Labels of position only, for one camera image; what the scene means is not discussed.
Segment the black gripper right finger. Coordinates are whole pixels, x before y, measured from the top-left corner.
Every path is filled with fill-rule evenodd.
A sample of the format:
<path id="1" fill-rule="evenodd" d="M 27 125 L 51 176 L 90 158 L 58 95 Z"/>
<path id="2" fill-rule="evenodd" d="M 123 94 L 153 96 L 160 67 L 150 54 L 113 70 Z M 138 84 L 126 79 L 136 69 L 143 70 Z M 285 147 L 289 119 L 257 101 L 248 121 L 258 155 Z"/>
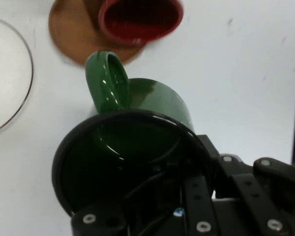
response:
<path id="1" fill-rule="evenodd" d="M 208 136 L 199 140 L 210 158 L 220 236 L 295 236 L 295 166 L 263 157 L 252 166 L 219 154 Z"/>

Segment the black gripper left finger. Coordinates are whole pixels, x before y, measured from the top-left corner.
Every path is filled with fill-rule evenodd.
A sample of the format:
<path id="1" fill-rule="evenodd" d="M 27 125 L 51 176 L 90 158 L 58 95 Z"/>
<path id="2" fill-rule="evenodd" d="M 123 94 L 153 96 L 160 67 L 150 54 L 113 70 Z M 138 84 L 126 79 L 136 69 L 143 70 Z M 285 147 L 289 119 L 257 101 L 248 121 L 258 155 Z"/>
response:
<path id="1" fill-rule="evenodd" d="M 217 236 L 207 180 L 150 178 L 125 196 L 100 199 L 71 218 L 75 236 Z"/>

